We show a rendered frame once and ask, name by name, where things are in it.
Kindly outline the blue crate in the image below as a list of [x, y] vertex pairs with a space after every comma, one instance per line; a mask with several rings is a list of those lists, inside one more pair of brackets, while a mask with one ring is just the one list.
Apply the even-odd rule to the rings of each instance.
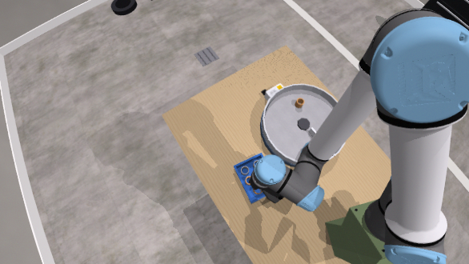
[[[248, 158], [247, 160], [245, 160], [245, 161], [243, 161], [243, 162], [240, 162], [240, 163], [234, 165], [234, 170], [235, 170], [235, 172], [237, 173], [237, 175], [239, 176], [239, 179], [240, 179], [241, 183], [243, 184], [243, 188], [244, 188], [244, 190], [245, 190], [246, 193], [247, 193], [247, 196], [248, 196], [248, 198], [249, 198], [249, 200], [250, 200], [250, 203], [256, 202], [256, 201], [258, 201], [259, 199], [265, 197], [265, 195], [263, 194], [263, 192], [262, 192], [261, 194], [255, 194], [255, 193], [253, 192], [252, 186], [251, 186], [251, 185], [247, 185], [247, 184], [245, 183], [246, 178], [247, 178], [248, 176], [251, 176], [251, 174], [252, 174], [252, 172], [253, 172], [253, 170], [254, 170], [254, 167], [253, 167], [254, 162], [255, 162], [256, 160], [259, 160], [259, 159], [262, 158], [262, 157], [263, 157], [263, 154], [260, 153], [260, 154], [257, 154], [257, 155], [255, 155], [255, 156], [251, 157], [251, 158]], [[241, 174], [241, 168], [242, 168], [243, 166], [247, 166], [247, 167], [249, 168], [249, 173], [248, 173], [247, 175], [242, 175], [242, 174]], [[246, 173], [248, 172], [248, 170], [247, 170], [246, 168], [243, 168], [243, 169], [242, 169], [242, 172], [243, 172], [244, 174], [246, 174]], [[244, 184], [245, 184], [245, 185], [244, 185]]]

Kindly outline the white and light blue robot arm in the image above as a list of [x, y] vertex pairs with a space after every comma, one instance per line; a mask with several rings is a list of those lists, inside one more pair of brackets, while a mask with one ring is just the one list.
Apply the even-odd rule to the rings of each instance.
[[441, 205], [451, 128], [469, 103], [469, 31], [415, 9], [422, 8], [398, 12], [378, 28], [359, 72], [302, 148], [294, 170], [269, 154], [257, 161], [253, 176], [296, 206], [316, 210], [324, 198], [317, 185], [323, 165], [377, 106], [389, 125], [391, 179], [367, 207], [367, 228], [385, 242], [393, 264], [446, 264]]

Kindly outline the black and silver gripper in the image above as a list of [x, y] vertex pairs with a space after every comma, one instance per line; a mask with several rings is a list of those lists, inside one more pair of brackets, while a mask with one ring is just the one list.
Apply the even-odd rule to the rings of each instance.
[[[254, 172], [254, 171], [253, 171]], [[249, 180], [249, 183], [251, 184], [252, 188], [254, 190], [257, 190], [259, 189], [260, 191], [262, 191], [265, 196], [267, 197], [267, 199], [269, 199], [270, 201], [272, 201], [273, 203], [277, 203], [278, 201], [280, 201], [281, 199], [283, 199], [284, 197], [282, 197], [282, 195], [274, 192], [273, 190], [271, 190], [270, 188], [268, 188], [267, 186], [260, 186], [254, 179], [254, 176], [253, 176], [253, 172], [251, 174], [251, 178]], [[279, 197], [281, 196], [281, 197]]]

